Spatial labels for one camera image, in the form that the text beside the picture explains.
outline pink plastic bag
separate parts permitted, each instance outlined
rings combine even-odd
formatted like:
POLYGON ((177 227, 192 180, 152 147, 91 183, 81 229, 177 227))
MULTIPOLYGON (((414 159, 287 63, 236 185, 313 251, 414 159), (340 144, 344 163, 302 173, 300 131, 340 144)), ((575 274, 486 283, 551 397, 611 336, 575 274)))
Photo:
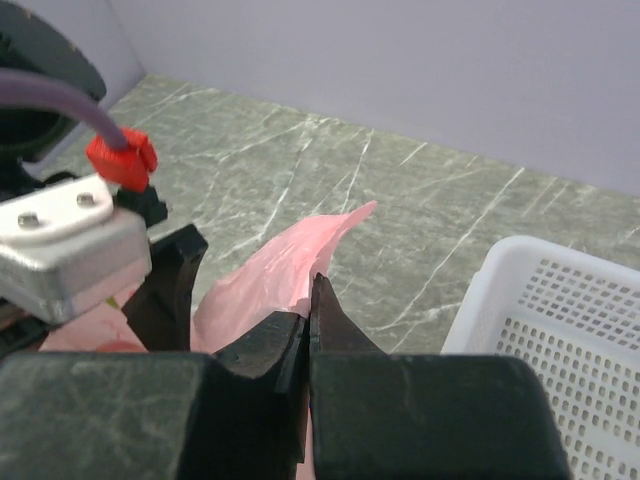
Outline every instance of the pink plastic bag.
MULTIPOLYGON (((327 275, 340 239, 375 207, 375 202, 369 202, 349 214, 307 217, 267 242, 205 295, 193 317, 191 349, 214 353, 273 311, 306 317, 311 309, 313 278, 317 273, 327 275)), ((124 305, 137 287, 116 296, 117 306, 124 305)), ((146 351, 122 312, 107 304, 51 334, 41 350, 146 351)), ((306 461, 298 468, 298 480, 315 478, 310 425, 311 419, 306 461)))
POLYGON ((205 295, 193 317, 192 349, 216 352, 276 310, 307 317, 313 277, 327 275, 340 239, 375 207, 307 217, 271 239, 205 295))
POLYGON ((127 325, 120 308, 139 285, 131 285, 73 322, 49 334, 40 351, 138 351, 146 352, 127 325))

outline cable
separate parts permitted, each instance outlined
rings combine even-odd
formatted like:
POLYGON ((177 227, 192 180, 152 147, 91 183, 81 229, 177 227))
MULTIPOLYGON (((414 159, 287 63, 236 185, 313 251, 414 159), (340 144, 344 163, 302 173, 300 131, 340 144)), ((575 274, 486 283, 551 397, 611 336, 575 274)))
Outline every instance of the cable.
POLYGON ((0 106, 52 110, 89 125, 112 150, 128 146, 109 114, 84 92, 61 80, 0 68, 0 106))

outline black plastic part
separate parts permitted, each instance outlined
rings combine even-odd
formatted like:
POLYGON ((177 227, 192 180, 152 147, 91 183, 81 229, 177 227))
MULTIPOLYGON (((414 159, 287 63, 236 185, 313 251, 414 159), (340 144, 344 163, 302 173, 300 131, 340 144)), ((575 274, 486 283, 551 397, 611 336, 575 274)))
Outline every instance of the black plastic part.
MULTIPOLYGON (((96 68, 67 38, 33 12, 5 0, 0 0, 0 67, 63 80, 96 102, 107 91, 96 68)), ((54 112, 1 108, 0 165, 18 158, 38 160, 75 125, 54 112)))
POLYGON ((121 188, 113 196, 113 201, 115 205, 144 218, 147 228, 164 222, 169 215, 167 204, 158 198, 156 189, 151 185, 148 185, 142 193, 121 188))
POLYGON ((515 358, 318 355, 311 398, 317 480, 571 478, 515 358))
POLYGON ((0 360, 40 346, 50 329, 50 325, 0 298, 0 360))
POLYGON ((122 307, 151 352, 188 351, 191 295, 208 244, 192 224, 151 245, 153 269, 122 307))
POLYGON ((344 313, 329 279, 317 274, 311 292, 313 353, 384 353, 344 313))
POLYGON ((276 313, 216 356, 13 355, 0 478, 293 480, 308 334, 276 313))

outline screw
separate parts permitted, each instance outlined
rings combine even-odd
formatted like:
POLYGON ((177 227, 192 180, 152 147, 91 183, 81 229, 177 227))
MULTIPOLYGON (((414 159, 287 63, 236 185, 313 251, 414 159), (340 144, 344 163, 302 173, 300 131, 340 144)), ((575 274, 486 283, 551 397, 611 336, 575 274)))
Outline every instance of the screw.
POLYGON ((33 229, 40 226, 38 216, 33 212, 25 212, 18 215, 18 225, 24 229, 33 229))
POLYGON ((89 208, 93 207, 96 204, 95 198, 90 193, 81 193, 76 197, 76 201, 78 202, 79 207, 89 208))

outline table surface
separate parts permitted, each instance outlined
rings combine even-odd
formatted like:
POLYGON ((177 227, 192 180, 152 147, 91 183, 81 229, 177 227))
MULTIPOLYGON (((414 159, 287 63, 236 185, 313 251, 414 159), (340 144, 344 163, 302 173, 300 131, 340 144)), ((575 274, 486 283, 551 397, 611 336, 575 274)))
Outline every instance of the table surface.
MULTIPOLYGON (((640 198, 162 76, 112 113, 159 154, 153 183, 171 213, 152 236, 194 222, 209 241, 195 302, 297 220, 370 200, 377 210, 343 239, 330 278, 388 352, 439 351, 471 276, 510 235, 640 269, 640 198)), ((89 173, 90 138, 56 168, 89 173)))

